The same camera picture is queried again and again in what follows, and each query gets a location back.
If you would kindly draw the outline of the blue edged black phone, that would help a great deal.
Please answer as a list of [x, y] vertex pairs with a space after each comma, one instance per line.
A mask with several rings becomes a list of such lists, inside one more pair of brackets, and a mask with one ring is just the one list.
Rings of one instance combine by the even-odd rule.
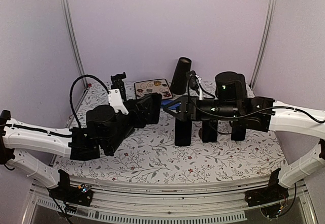
[[202, 122], [202, 141], [203, 143], [217, 142], [218, 121]]

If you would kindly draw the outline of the black clamp phone mount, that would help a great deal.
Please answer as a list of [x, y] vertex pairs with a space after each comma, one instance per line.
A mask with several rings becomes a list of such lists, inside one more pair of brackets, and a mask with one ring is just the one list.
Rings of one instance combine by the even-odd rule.
[[162, 95], [155, 92], [145, 95], [137, 102], [140, 119], [145, 124], [158, 124], [161, 99]]

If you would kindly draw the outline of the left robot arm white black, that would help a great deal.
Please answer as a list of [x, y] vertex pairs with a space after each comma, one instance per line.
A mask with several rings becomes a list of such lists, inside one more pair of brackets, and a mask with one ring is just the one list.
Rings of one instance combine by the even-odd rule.
[[18, 167], [44, 184], [65, 201], [76, 193], [70, 176], [55, 170], [27, 153], [42, 151], [72, 159], [90, 161], [101, 153], [113, 156], [121, 143], [134, 132], [159, 121], [159, 104], [152, 99], [129, 100], [99, 105], [86, 113], [86, 127], [52, 129], [22, 123], [1, 113], [1, 164]]

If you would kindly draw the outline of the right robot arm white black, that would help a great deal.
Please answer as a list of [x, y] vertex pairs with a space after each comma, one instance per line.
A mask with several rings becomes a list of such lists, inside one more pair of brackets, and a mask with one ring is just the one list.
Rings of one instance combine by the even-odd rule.
[[249, 98], [243, 74], [222, 72], [215, 76], [215, 95], [208, 99], [195, 71], [187, 73], [186, 89], [194, 90], [168, 103], [163, 110], [175, 118], [177, 146], [191, 144], [191, 126], [202, 122], [201, 139], [204, 143], [216, 142], [218, 122], [231, 122], [231, 140], [243, 141], [247, 129], [260, 132], [291, 132], [320, 139], [307, 154], [294, 163], [271, 174], [269, 184], [263, 189], [263, 198], [272, 202], [297, 181], [324, 167], [324, 111], [295, 107], [273, 98]]

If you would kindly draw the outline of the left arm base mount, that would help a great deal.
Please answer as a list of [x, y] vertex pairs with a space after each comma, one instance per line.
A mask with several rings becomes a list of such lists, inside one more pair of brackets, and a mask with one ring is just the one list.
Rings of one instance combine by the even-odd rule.
[[48, 189], [49, 196], [56, 200], [61, 200], [65, 204], [77, 204], [89, 207], [93, 198], [92, 186], [84, 183], [79, 186], [72, 186], [68, 173], [63, 170], [58, 170], [58, 173], [58, 186]]

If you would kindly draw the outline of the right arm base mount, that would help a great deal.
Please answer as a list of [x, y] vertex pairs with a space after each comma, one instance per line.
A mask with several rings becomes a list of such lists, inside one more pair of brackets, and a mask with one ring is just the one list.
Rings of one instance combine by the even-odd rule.
[[271, 173], [266, 187], [245, 192], [244, 200], [247, 202], [249, 207], [268, 204], [289, 197], [288, 188], [279, 185], [279, 172], [280, 168]]

